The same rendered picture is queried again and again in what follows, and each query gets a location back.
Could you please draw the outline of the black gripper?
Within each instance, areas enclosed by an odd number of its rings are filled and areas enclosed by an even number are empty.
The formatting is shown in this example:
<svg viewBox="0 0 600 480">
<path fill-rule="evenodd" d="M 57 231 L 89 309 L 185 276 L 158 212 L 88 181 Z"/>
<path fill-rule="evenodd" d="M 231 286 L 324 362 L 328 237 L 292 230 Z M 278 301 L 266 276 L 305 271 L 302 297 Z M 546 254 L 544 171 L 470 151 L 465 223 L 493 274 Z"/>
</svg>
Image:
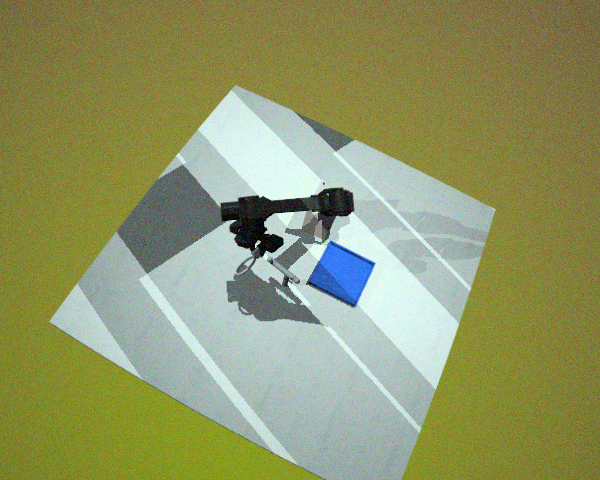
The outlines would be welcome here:
<svg viewBox="0 0 600 480">
<path fill-rule="evenodd" d="M 270 253 L 274 253 L 277 249 L 279 249 L 283 244 L 284 240 L 282 237 L 275 234 L 265 234 L 267 228 L 264 227 L 264 222 L 267 218 L 263 218 L 260 222 L 256 224 L 245 224 L 250 229 L 256 229 L 259 233 L 258 240 L 261 241 L 256 247 L 259 248 L 260 257 L 262 258 L 266 251 Z M 233 223 L 229 225 L 229 232 L 233 234 L 237 234 L 238 230 L 242 228 L 242 224 L 239 220 L 235 220 Z"/>
</svg>

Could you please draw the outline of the blue tray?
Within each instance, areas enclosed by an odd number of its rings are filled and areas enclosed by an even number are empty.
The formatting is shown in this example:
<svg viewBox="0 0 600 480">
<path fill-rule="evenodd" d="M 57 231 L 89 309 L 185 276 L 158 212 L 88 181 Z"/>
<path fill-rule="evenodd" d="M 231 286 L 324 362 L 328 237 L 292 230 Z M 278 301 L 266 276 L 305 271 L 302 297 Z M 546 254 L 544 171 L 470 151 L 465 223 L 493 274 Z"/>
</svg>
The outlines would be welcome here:
<svg viewBox="0 0 600 480">
<path fill-rule="evenodd" d="M 330 241 L 308 284 L 356 306 L 375 262 Z"/>
</svg>

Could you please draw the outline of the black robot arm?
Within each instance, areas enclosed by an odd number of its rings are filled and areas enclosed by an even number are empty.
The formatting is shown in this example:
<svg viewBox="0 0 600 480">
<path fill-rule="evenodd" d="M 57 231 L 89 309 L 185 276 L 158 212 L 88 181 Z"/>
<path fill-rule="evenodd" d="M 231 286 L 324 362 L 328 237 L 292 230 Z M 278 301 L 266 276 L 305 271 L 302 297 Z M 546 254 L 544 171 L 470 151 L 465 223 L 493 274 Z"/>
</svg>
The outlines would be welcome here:
<svg viewBox="0 0 600 480">
<path fill-rule="evenodd" d="M 259 238 L 258 231 L 248 228 L 245 224 L 256 224 L 272 214 L 311 211 L 320 212 L 326 217 L 341 217 L 355 211 L 353 192 L 344 187 L 323 189 L 317 195 L 304 198 L 270 200 L 254 195 L 237 199 L 238 201 L 221 202 L 222 221 L 240 221 L 242 228 L 234 237 L 234 241 L 245 249 L 255 246 Z"/>
</svg>

